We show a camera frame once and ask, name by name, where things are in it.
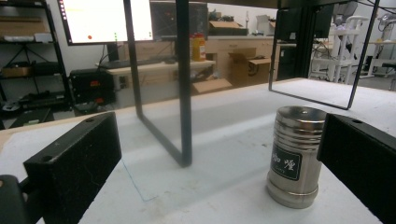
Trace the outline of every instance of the yellow bottle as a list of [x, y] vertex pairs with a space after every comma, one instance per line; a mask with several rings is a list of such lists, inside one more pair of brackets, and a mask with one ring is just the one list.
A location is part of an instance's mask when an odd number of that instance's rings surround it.
[[206, 60], [205, 38], [203, 34], [195, 34], [192, 41], [192, 60], [203, 62]]

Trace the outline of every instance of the black label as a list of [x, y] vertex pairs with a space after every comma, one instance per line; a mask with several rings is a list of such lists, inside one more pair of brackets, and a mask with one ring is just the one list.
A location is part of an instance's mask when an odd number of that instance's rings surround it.
[[274, 144], [271, 169], [287, 179], [297, 181], [300, 178], [302, 160], [302, 154], [287, 151]]

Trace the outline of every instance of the black equipment box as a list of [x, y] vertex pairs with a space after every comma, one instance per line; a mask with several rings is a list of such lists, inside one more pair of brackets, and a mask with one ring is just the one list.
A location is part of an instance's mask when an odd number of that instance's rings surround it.
[[107, 105], [116, 102], [116, 94], [113, 90], [74, 91], [76, 104], [95, 102], [99, 105]]
[[113, 76], [104, 69], [90, 68], [70, 72], [73, 91], [92, 91], [99, 89], [114, 89]]

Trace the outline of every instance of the computer monitor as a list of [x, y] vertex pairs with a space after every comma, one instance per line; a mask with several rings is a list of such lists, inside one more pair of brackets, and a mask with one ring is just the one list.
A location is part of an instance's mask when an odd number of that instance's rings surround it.
[[[316, 14], [314, 38], [328, 38], [333, 5], [322, 7]], [[276, 13], [276, 39], [296, 42], [300, 32], [302, 9], [280, 9]]]
[[[177, 38], [177, 15], [175, 1], [150, 1], [154, 40]], [[201, 33], [207, 39], [207, 3], [189, 2], [190, 34]]]
[[[99, 45], [127, 41], [122, 0], [58, 0], [67, 44]], [[131, 0], [134, 39], [152, 40], [149, 0]]]

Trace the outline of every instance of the table surface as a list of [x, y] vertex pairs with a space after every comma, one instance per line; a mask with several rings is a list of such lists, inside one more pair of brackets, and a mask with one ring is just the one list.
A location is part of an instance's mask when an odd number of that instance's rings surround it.
[[[204, 62], [190, 62], [191, 69], [206, 68], [208, 66], [216, 64], [215, 61], [204, 61]], [[163, 70], [177, 70], [178, 63], [154, 63], [137, 66], [138, 72], [155, 72]], [[131, 74], [131, 67], [108, 69], [107, 72], [113, 76], [129, 75]]]
[[[303, 83], [307, 88], [330, 84]], [[266, 84], [195, 96], [193, 162], [187, 168], [168, 155], [134, 107], [118, 110], [122, 160], [80, 223], [380, 223], [325, 166], [318, 197], [302, 210], [272, 200], [265, 179], [281, 106], [304, 105], [346, 115], [396, 136], [395, 97], [396, 92], [359, 87], [354, 105], [345, 111], [270, 92]], [[179, 144], [177, 100], [145, 105], [144, 111]], [[22, 180], [23, 161], [87, 117], [0, 132], [1, 173]]]

